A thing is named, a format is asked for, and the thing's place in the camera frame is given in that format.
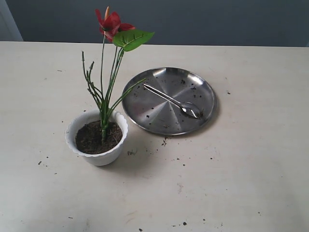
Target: spoon handle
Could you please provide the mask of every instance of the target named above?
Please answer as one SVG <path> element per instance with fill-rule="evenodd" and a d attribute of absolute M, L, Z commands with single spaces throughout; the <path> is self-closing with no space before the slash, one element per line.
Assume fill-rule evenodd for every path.
<path fill-rule="evenodd" d="M 164 98 L 164 99 L 170 101 L 171 103 L 173 103 L 173 104 L 175 104 L 176 106 L 178 106 L 179 108 L 181 108 L 182 104 L 181 104 L 179 101 L 177 101 L 176 99 L 174 99 L 174 98 L 172 98 L 171 96 L 169 96 L 169 95 L 167 95 L 167 94 L 165 94 L 165 93 L 163 93 L 163 92 L 157 90 L 156 88 L 154 88 L 154 87 L 152 87 L 152 86 L 150 86 L 150 85 L 148 85 L 148 84 L 143 84 L 143 85 L 144 85 L 144 87 L 145 87 L 146 89 L 150 90 L 151 92 L 153 92 L 153 93 L 159 95 L 160 97 L 162 97 L 162 98 Z"/>

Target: red flower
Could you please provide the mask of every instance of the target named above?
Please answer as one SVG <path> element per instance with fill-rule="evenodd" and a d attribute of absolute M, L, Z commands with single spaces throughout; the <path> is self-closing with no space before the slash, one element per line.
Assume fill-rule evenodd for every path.
<path fill-rule="evenodd" d="M 109 7 L 106 8 L 105 18 L 102 19 L 100 11 L 96 9 L 100 32 L 105 35 L 110 42 L 112 42 L 112 38 L 119 31 L 135 29 L 131 24 L 121 23 L 120 17 L 116 12 L 111 13 L 111 15 L 108 14 Z"/>

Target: steel plate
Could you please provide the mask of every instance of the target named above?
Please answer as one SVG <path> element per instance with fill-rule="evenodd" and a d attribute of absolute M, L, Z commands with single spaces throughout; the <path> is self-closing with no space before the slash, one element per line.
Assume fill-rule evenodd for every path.
<path fill-rule="evenodd" d="M 122 105 L 130 119 L 143 129 L 162 135 L 186 134 L 203 127 L 213 116 L 217 104 L 215 93 L 198 75 L 179 68 L 151 69 L 133 77 L 124 92 L 143 78 L 145 83 L 180 102 L 194 103 L 203 112 L 200 120 L 186 116 L 176 105 L 140 84 L 123 99 Z"/>

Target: green leaf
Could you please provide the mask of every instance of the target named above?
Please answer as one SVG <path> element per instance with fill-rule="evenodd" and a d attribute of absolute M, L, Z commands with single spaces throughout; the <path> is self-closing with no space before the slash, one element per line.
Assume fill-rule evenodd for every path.
<path fill-rule="evenodd" d="M 137 29 L 126 30 L 117 33 L 112 42 L 114 45 L 122 47 L 125 52 L 129 52 L 149 41 L 153 35 L 154 32 Z"/>

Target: pot rim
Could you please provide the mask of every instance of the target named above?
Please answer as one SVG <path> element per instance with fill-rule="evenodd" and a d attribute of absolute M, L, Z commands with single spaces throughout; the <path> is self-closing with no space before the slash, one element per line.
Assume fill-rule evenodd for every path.
<path fill-rule="evenodd" d="M 71 128 L 72 128 L 72 126 L 76 123 L 77 119 L 79 119 L 81 117 L 85 117 L 85 115 L 95 116 L 95 115 L 98 115 L 98 114 L 99 114 L 99 110 L 98 109 L 83 112 L 82 114 L 80 114 L 76 118 L 74 118 L 71 121 L 71 123 L 68 125 L 68 127 L 67 127 L 67 129 L 65 131 L 65 139 L 66 139 L 67 145 L 69 146 L 69 148 L 74 153 L 79 154 L 80 156 L 84 156 L 84 157 L 108 156 L 109 154 L 112 155 L 113 151 L 117 150 L 124 143 L 124 141 L 126 139 L 126 136 L 127 136 L 127 133 L 128 133 L 128 124 L 127 124 L 127 121 L 126 121 L 125 117 L 120 112 L 114 110 L 112 112 L 111 119 L 113 121 L 115 121 L 118 124 L 118 126 L 119 126 L 119 124 L 123 124 L 123 127 L 124 127 L 124 129 L 121 130 L 122 131 L 122 138 L 121 138 L 120 142 L 115 147 L 113 147 L 111 150 L 108 150 L 108 151 L 106 151 L 104 153 L 100 153 L 100 154 L 93 154 L 93 155 L 92 154 L 87 154 L 87 153 L 84 153 L 84 152 L 82 152 L 82 151 L 77 149 L 76 141 L 75 141 L 76 134 L 73 136 L 74 140 L 72 141 L 72 139 L 71 139 L 71 134 L 72 134 Z"/>

